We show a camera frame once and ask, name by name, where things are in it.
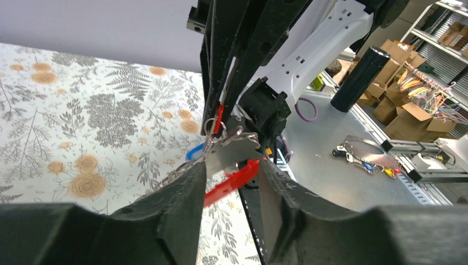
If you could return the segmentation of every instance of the floral tablecloth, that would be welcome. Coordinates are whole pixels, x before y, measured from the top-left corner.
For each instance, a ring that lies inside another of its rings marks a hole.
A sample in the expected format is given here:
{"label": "floral tablecloth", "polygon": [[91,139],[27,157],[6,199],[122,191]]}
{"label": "floral tablecloth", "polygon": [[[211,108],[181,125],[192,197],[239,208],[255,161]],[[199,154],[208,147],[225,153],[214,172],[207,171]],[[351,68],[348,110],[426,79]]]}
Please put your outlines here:
{"label": "floral tablecloth", "polygon": [[[203,141],[199,74],[9,44],[0,54],[1,203],[111,214],[160,189]],[[204,209],[196,263],[259,264],[237,192]]]}

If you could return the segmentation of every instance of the metal table surface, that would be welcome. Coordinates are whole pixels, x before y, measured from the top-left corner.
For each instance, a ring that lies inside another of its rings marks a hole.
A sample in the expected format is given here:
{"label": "metal table surface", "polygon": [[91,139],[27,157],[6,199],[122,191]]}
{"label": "metal table surface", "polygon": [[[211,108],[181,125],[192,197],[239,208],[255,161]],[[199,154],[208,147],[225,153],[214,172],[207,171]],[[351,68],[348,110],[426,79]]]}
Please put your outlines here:
{"label": "metal table surface", "polygon": [[[308,91],[302,96],[315,102],[318,119],[307,123],[293,112],[283,133],[294,152],[289,167],[298,183],[355,211],[385,204],[420,204],[399,179],[392,179],[385,173],[371,176],[343,159],[334,158],[332,150],[347,135],[373,140],[372,136],[352,113],[334,109],[329,103],[330,98]],[[300,102],[299,105],[304,115],[314,115],[308,103]]]}

